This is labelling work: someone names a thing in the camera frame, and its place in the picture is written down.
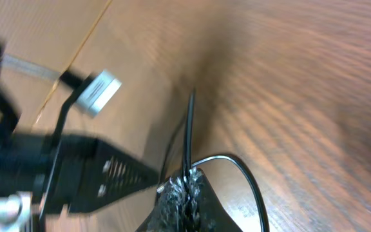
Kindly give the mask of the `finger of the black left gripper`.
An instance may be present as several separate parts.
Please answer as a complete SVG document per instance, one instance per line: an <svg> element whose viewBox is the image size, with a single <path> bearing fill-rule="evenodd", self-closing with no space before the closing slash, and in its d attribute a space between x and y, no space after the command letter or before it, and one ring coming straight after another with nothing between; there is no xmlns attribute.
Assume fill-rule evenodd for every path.
<svg viewBox="0 0 371 232"><path fill-rule="evenodd" d="M61 141L53 212L93 213L158 182L158 172L104 140L69 135Z"/></svg>

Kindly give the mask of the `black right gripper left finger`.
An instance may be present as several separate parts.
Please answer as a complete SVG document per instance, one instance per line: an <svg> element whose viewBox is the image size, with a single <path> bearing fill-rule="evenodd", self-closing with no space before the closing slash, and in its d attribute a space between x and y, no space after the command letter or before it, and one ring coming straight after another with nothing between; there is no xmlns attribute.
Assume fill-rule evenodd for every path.
<svg viewBox="0 0 371 232"><path fill-rule="evenodd" d="M186 187L180 177L169 178L154 209L135 231L192 231L192 223L186 216Z"/></svg>

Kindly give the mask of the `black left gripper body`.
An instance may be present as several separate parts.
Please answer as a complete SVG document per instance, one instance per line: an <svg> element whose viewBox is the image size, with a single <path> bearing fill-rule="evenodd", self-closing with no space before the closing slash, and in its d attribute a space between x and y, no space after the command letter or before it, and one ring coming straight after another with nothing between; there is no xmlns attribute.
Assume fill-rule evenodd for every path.
<svg viewBox="0 0 371 232"><path fill-rule="evenodd" d="M54 197L59 173L62 130L53 134L8 133L0 130L0 197L30 192L33 203L45 196L44 211L59 213L63 198Z"/></svg>

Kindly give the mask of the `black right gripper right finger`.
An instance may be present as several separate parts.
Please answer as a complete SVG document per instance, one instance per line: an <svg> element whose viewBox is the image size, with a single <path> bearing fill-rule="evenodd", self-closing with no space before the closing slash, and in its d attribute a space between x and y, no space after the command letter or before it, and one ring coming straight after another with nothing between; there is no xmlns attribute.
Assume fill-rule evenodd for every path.
<svg viewBox="0 0 371 232"><path fill-rule="evenodd" d="M189 170L188 231L242 232L221 205L201 169Z"/></svg>

